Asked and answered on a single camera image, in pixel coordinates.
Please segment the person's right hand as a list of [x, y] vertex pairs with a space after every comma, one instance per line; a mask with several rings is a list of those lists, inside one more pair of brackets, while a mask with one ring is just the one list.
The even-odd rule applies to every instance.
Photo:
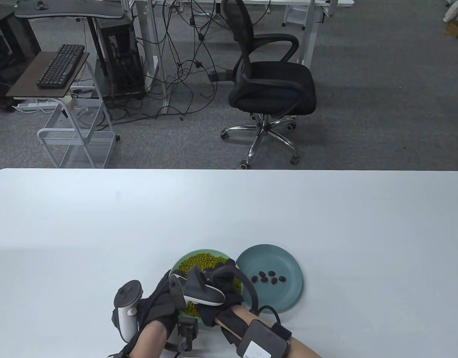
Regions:
[[243, 302], [243, 297], [235, 289], [234, 286], [234, 274], [231, 272], [222, 273], [212, 281], [210, 284], [214, 288], [219, 289], [225, 296], [224, 303], [219, 306], [208, 306], [203, 304], [196, 304], [195, 309], [198, 312], [198, 315], [202, 319], [203, 323], [207, 327], [213, 327], [216, 325], [215, 320], [223, 312], [226, 312], [228, 309], [235, 305], [241, 305]]

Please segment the person's left hand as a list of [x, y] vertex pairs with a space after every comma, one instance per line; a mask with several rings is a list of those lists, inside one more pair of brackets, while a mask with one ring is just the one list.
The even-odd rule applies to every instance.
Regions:
[[171, 298], [169, 273], [170, 271], [167, 271], [153, 293], [149, 297], [141, 299], [138, 304], [139, 329], [142, 330], [147, 324], [158, 321], [165, 327], [167, 338], [171, 336], [180, 316], [179, 310]]

